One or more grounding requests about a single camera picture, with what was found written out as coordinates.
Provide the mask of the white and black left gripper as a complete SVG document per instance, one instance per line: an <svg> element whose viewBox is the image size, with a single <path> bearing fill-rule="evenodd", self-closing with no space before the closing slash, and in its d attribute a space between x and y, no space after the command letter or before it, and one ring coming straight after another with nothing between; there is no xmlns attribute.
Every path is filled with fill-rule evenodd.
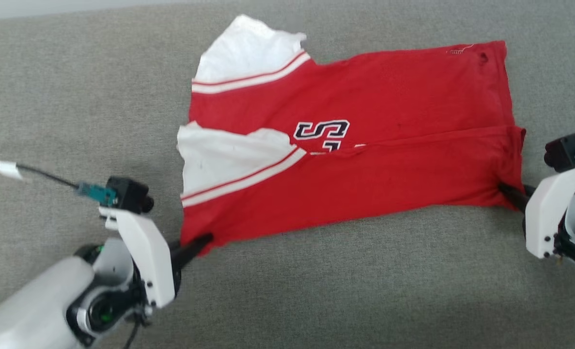
<svg viewBox="0 0 575 349"><path fill-rule="evenodd" d="M119 208L99 207L105 227L119 232L145 282L148 304L162 309L175 298L173 270L182 270L214 240L203 234L184 245L172 241L171 250L152 219Z"/></svg>

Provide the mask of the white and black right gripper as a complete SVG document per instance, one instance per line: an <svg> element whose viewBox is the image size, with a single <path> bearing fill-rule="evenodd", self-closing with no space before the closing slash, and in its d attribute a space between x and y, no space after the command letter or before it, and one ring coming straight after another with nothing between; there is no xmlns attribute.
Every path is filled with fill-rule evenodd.
<svg viewBox="0 0 575 349"><path fill-rule="evenodd" d="M526 249L543 259L554 253L554 234L575 195L575 169L543 179L537 189L520 190L500 183L498 190L513 207L526 214Z"/></svg>

